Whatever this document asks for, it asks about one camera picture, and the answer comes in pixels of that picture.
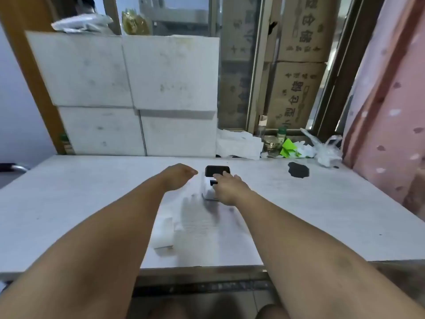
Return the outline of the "person's right hand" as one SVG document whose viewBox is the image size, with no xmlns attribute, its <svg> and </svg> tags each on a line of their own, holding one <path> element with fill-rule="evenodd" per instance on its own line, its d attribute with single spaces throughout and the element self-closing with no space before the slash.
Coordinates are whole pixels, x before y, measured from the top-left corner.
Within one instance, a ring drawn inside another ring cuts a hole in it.
<svg viewBox="0 0 425 319">
<path fill-rule="evenodd" d="M 219 202 L 227 206 L 237 206 L 240 201 L 254 193 L 244 181 L 236 184 L 214 185 L 213 188 Z"/>
</svg>

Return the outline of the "person's left hand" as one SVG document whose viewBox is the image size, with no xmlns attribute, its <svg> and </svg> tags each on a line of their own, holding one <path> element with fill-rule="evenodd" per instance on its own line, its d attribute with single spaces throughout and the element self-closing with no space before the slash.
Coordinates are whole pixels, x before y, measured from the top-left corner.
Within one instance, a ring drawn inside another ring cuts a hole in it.
<svg viewBox="0 0 425 319">
<path fill-rule="evenodd" d="M 176 191 L 191 180 L 184 176 L 184 164 L 181 163 L 167 167 L 161 172 L 161 175 L 166 191 Z"/>
</svg>

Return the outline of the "small white device black top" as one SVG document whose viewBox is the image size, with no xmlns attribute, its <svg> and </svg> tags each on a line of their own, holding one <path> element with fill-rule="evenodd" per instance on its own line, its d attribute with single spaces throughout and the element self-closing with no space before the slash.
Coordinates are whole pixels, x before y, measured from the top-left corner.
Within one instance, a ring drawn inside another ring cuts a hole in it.
<svg viewBox="0 0 425 319">
<path fill-rule="evenodd" d="M 218 183 L 214 174 L 222 175 L 224 171 L 230 173 L 230 167 L 224 165 L 208 165 L 205 167 L 201 181 L 201 196 L 204 200 L 211 202 L 218 201 L 213 188 Z"/>
</svg>

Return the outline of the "person's right forearm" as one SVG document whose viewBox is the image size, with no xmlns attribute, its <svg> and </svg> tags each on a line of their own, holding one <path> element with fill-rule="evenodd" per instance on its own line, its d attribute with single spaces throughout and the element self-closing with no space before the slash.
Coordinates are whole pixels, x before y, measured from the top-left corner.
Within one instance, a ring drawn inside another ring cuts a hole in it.
<svg viewBox="0 0 425 319">
<path fill-rule="evenodd" d="M 425 319 L 425 309 L 346 245 L 252 190 L 232 204 L 291 319 Z"/>
</svg>

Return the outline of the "person's left forearm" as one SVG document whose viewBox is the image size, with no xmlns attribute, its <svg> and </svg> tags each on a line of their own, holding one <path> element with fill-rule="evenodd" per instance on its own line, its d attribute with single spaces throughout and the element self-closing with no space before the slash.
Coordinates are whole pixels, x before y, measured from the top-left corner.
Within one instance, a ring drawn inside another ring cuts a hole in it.
<svg viewBox="0 0 425 319">
<path fill-rule="evenodd" d="M 122 319 L 167 171 L 78 224 L 0 295 L 0 319 Z"/>
</svg>

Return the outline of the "crumpled white paper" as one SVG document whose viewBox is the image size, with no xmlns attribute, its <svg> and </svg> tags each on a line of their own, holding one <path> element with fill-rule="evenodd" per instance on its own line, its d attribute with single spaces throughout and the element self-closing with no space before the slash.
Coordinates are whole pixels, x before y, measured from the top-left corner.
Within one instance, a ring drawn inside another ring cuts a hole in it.
<svg viewBox="0 0 425 319">
<path fill-rule="evenodd" d="M 224 157 L 240 157 L 259 160 L 263 151 L 263 141 L 246 131 L 217 129 L 215 154 Z"/>
</svg>

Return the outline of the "large white block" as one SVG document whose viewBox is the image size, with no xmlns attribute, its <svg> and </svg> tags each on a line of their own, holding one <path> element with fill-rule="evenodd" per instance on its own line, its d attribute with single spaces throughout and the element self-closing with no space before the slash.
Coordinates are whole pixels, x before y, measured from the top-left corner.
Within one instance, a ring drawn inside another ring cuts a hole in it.
<svg viewBox="0 0 425 319">
<path fill-rule="evenodd" d="M 148 156 L 215 157 L 217 111 L 139 113 Z"/>
<path fill-rule="evenodd" d="M 58 111 L 76 155 L 146 156 L 134 109 L 59 107 Z"/>
<path fill-rule="evenodd" d="M 126 36 L 122 46 L 136 109 L 217 110 L 219 38 Z"/>
<path fill-rule="evenodd" d="M 53 105 L 133 107 L 121 37 L 36 31 L 26 37 Z"/>
</svg>

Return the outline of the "glass jar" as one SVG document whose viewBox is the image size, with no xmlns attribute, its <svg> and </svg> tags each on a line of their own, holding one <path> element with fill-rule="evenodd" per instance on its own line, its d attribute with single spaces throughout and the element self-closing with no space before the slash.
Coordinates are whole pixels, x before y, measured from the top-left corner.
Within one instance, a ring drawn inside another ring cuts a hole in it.
<svg viewBox="0 0 425 319">
<path fill-rule="evenodd" d="M 282 143 L 277 136 L 265 135 L 263 137 L 263 158 L 279 158 L 282 150 Z"/>
</svg>

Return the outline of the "green folded paper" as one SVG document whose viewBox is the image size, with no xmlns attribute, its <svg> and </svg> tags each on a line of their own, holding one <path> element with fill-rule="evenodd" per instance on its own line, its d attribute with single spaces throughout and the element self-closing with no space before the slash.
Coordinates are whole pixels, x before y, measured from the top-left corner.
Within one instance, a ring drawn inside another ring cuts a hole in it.
<svg viewBox="0 0 425 319">
<path fill-rule="evenodd" d="M 298 158 L 299 152 L 297 146 L 290 139 L 285 139 L 282 144 L 279 155 L 287 159 Z"/>
</svg>

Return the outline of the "small white box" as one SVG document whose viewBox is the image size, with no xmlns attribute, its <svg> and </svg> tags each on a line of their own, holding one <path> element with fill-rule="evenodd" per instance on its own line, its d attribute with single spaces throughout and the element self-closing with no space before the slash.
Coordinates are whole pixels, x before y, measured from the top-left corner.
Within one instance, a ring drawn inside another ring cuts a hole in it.
<svg viewBox="0 0 425 319">
<path fill-rule="evenodd" d="M 172 217 L 157 218 L 153 224 L 150 243 L 152 249 L 174 246 L 174 222 Z"/>
</svg>

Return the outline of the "black flat patch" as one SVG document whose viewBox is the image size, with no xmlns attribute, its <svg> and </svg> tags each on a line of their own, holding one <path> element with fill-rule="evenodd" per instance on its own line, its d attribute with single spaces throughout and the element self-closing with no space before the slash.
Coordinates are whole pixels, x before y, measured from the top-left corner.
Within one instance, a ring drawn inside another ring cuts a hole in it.
<svg viewBox="0 0 425 319">
<path fill-rule="evenodd" d="M 291 177 L 304 179 L 310 176 L 310 169 L 306 165 L 292 161 L 288 163 L 288 168 Z"/>
</svg>

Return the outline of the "printed cardboard box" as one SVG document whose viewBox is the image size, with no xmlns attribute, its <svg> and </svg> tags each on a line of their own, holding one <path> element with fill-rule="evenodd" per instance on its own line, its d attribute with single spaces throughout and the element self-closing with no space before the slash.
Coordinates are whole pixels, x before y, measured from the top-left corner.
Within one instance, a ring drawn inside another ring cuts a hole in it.
<svg viewBox="0 0 425 319">
<path fill-rule="evenodd" d="M 305 128 L 326 63 L 278 62 L 267 113 L 267 128 Z"/>
<path fill-rule="evenodd" d="M 278 62 L 327 63 L 341 0 L 283 0 Z"/>
</svg>

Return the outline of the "person's right leg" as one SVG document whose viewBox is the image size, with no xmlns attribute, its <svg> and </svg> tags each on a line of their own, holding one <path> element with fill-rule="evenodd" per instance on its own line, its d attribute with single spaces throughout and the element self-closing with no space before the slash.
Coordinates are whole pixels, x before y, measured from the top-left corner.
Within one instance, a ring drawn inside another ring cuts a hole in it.
<svg viewBox="0 0 425 319">
<path fill-rule="evenodd" d="M 284 307 L 268 304 L 258 311 L 255 319 L 290 319 L 290 316 Z"/>
</svg>

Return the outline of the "metal chair bar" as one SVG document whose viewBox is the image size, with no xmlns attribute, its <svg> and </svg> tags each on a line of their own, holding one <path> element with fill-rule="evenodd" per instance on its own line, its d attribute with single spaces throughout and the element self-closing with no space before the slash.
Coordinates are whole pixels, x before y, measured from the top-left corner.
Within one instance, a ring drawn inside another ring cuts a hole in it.
<svg viewBox="0 0 425 319">
<path fill-rule="evenodd" d="M 11 173 L 11 172 L 26 173 L 29 170 L 30 169 L 15 163 L 0 163 L 0 173 Z"/>
</svg>

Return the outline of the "white plastic bag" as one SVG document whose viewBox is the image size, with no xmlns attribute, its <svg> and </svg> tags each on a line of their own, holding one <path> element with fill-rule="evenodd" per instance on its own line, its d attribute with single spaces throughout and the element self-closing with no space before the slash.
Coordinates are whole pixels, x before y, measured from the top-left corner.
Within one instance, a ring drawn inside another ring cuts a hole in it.
<svg viewBox="0 0 425 319">
<path fill-rule="evenodd" d="M 114 35 L 109 24 L 114 21 L 108 16 L 97 13 L 81 14 L 68 17 L 51 24 L 55 31 L 65 33 L 101 33 Z"/>
</svg>

